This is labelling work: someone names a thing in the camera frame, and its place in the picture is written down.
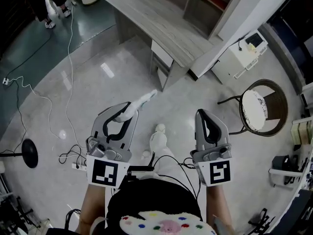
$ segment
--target black chair leg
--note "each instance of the black chair leg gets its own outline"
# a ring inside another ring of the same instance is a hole
[[[241,134],[241,133],[243,133],[243,132],[246,132],[245,127],[242,127],[241,131],[238,131],[238,132],[231,132],[231,133],[229,133],[229,135],[237,135],[237,134]]]
[[[224,100],[224,101],[218,102],[217,104],[223,104],[223,103],[228,102],[228,101],[230,101],[230,100],[232,100],[232,99],[236,99],[236,100],[239,102],[240,97],[241,97],[241,96],[232,96],[232,97],[230,97],[229,99],[226,99],[226,100]]]

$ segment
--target chair seat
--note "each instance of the chair seat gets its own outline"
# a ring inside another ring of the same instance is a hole
[[[263,128],[268,111],[264,98],[254,90],[245,91],[242,99],[246,123],[253,131]]]

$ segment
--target plug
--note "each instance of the plug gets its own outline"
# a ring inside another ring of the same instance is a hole
[[[9,79],[8,78],[4,78],[2,84],[4,85],[8,85],[9,84]]]

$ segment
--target wall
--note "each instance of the wall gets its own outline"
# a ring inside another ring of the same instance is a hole
[[[191,70],[197,77],[206,73],[219,56],[239,38],[266,22],[285,0],[240,0],[218,36],[223,41],[198,58]]]

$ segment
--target black cable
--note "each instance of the black cable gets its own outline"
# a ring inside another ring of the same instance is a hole
[[[240,41],[241,41],[241,40],[238,41],[238,50],[239,50],[239,51],[242,51],[243,49],[240,47]]]
[[[19,113],[20,113],[21,122],[22,122],[22,125],[23,125],[23,127],[24,127],[25,132],[24,132],[24,134],[23,134],[23,137],[22,137],[22,139],[21,139],[21,142],[15,147],[14,151],[11,151],[11,150],[4,150],[4,151],[0,152],[0,154],[1,154],[1,153],[4,153],[4,152],[6,152],[6,151],[15,153],[16,149],[17,149],[17,148],[21,145],[21,143],[23,142],[24,137],[25,137],[26,132],[27,132],[26,127],[25,127],[24,122],[23,122],[22,113],[21,113],[20,107],[19,107],[19,100],[20,100],[20,99],[19,99],[19,88],[20,88],[20,87],[19,87],[19,84],[17,83],[17,81],[14,81],[14,82],[15,82],[16,85],[17,85],[17,89],[16,89],[16,98],[17,98],[17,100],[16,100],[16,108],[18,109],[18,111],[19,111]]]
[[[72,217],[72,214],[73,213],[77,213],[77,214],[80,214],[80,210],[79,209],[72,209],[70,210],[66,217],[65,217],[65,226],[64,226],[64,230],[68,231],[68,227],[69,227],[69,221],[70,221],[70,218]]]
[[[50,39],[51,39],[52,33],[50,34],[49,38],[47,41],[45,41],[33,54],[31,54],[28,58],[26,58],[26,60],[24,60],[20,65],[17,65],[14,69],[12,69],[6,76],[5,78],[7,79],[8,76],[15,71],[16,69],[18,69],[19,67],[21,67],[24,63],[26,63],[32,56],[34,56]]]
[[[157,159],[157,161],[155,162],[155,164],[153,165],[153,167],[155,167],[155,166],[156,166],[156,163],[157,163],[161,158],[164,158],[164,157],[170,157],[170,158],[174,159],[174,160],[177,162],[177,164],[181,167],[182,171],[185,173],[185,175],[186,175],[186,177],[187,177],[187,180],[188,180],[188,182],[189,182],[189,184],[190,184],[190,186],[191,186],[191,188],[192,188],[192,191],[194,192],[194,196],[195,196],[195,198],[197,199],[196,191],[195,191],[195,189],[193,188],[193,186],[192,186],[192,184],[191,184],[191,182],[190,182],[190,180],[189,180],[189,177],[188,177],[187,173],[185,172],[185,170],[184,170],[184,168],[183,168],[182,166],[185,166],[185,167],[187,167],[188,169],[193,169],[193,168],[190,168],[190,167],[189,167],[187,164],[185,164],[185,163],[180,163],[180,162],[178,162],[176,158],[174,158],[174,157],[172,157],[172,156],[169,156],[169,155],[163,155],[163,156],[159,157],[159,158]]]
[[[74,148],[75,146],[77,146],[77,147],[79,148],[79,153],[78,153],[77,151],[73,151],[73,148]],[[59,163],[62,164],[62,165],[65,164],[65,162],[67,161],[67,157],[68,157],[68,155],[69,155],[71,152],[73,152],[73,153],[75,153],[75,154],[78,155],[78,157],[77,157],[77,159],[76,159],[76,166],[78,166],[78,159],[79,159],[80,157],[82,157],[83,159],[85,159],[84,165],[87,166],[87,165],[86,165],[86,160],[87,160],[87,159],[82,155],[82,149],[81,149],[81,147],[79,147],[79,145],[77,145],[77,144],[73,145],[72,148],[71,148],[67,153],[62,153],[62,154],[59,156]]]
[[[11,150],[4,150],[4,151],[0,152],[0,154],[4,153],[6,151],[10,151],[10,152],[14,153],[14,151],[11,151]]]
[[[198,193],[197,193],[196,200],[198,200],[200,190],[201,190],[201,180],[200,180],[200,178],[199,178],[199,190],[198,190]]]
[[[153,161],[154,161],[154,159],[155,159],[155,156],[156,156],[156,153],[155,153],[155,152],[152,152],[152,157],[151,157],[151,160],[150,160],[150,162],[149,162],[149,164],[148,164],[148,167],[152,167],[152,164],[153,164]]]

